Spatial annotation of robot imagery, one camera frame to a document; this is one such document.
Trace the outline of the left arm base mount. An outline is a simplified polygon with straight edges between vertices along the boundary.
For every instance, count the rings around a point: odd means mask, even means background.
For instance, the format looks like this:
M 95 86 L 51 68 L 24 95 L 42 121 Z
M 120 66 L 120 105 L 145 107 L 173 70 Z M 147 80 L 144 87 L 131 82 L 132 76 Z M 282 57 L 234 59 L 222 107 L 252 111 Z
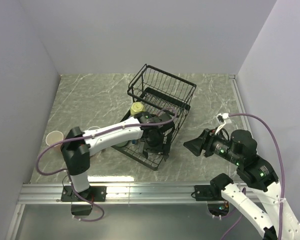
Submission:
M 104 202 L 106 200 L 106 186 L 90 186 L 87 190 L 78 193 L 82 198 L 90 202 Z M 83 202 L 70 185 L 65 185 L 61 193 L 61 202 Z

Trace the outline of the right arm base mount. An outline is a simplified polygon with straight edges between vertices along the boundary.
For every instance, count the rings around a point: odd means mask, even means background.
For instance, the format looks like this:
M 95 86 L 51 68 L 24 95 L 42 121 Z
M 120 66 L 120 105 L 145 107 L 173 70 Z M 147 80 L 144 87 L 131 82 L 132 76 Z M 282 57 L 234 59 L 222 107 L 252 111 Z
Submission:
M 221 173 L 214 177 L 209 185 L 199 184 L 194 186 L 192 197 L 197 201 L 223 201 L 221 191 L 226 189 L 226 186 L 233 184 L 234 181 L 225 173 Z

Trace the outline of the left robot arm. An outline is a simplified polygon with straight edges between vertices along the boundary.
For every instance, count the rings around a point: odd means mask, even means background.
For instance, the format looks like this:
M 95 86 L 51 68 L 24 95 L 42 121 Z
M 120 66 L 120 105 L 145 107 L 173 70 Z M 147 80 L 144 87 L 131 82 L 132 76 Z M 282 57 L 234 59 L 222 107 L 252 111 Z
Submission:
M 175 124 L 176 116 L 167 112 L 152 115 L 147 111 L 99 129 L 82 131 L 79 127 L 70 130 L 60 149 L 66 163 L 75 198 L 87 200 L 91 195 L 88 181 L 90 157 L 123 142 L 143 140 L 146 147 L 155 153 L 165 153 L 164 133 Z

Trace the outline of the black wire dish rack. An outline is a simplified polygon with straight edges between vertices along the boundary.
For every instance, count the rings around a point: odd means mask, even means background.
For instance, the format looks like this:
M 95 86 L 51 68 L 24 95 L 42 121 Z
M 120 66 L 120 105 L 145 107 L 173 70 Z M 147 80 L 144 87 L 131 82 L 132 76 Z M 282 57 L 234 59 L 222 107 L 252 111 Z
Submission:
M 191 109 L 196 84 L 157 67 L 145 64 L 128 85 L 127 94 L 133 102 L 143 104 L 159 126 L 157 136 L 142 137 L 113 146 L 118 152 L 156 171 L 170 156 L 172 142 Z

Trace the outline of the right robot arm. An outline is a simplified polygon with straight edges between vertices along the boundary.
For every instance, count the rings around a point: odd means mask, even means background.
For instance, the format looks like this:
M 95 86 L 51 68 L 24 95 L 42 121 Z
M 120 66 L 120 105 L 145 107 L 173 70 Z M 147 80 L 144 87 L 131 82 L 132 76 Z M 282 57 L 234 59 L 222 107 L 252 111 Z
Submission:
M 196 185 L 196 201 L 231 203 L 258 231 L 264 240 L 300 240 L 300 222 L 288 202 L 281 197 L 282 184 L 271 164 L 257 154 L 257 142 L 248 130 L 235 130 L 224 137 L 216 129 L 184 144 L 192 154 L 217 155 L 236 166 L 237 175 L 257 196 L 263 208 L 250 200 L 234 181 L 221 173 L 210 185 Z

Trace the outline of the yellow mug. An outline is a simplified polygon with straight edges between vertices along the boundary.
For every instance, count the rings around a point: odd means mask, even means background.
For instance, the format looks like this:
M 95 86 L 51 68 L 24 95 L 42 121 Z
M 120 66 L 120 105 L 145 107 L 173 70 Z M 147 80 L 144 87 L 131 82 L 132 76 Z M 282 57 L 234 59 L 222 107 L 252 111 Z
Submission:
M 136 114 L 145 111 L 145 106 L 141 102 L 133 102 L 130 107 L 130 116 L 134 117 Z

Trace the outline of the mint green cup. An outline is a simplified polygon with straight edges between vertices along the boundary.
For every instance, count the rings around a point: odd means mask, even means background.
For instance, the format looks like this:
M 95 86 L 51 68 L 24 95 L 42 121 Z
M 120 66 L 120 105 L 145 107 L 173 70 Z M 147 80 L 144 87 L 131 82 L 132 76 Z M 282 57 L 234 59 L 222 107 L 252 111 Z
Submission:
M 123 141 L 121 143 L 116 144 L 115 146 L 118 148 L 125 147 L 129 142 L 128 141 Z

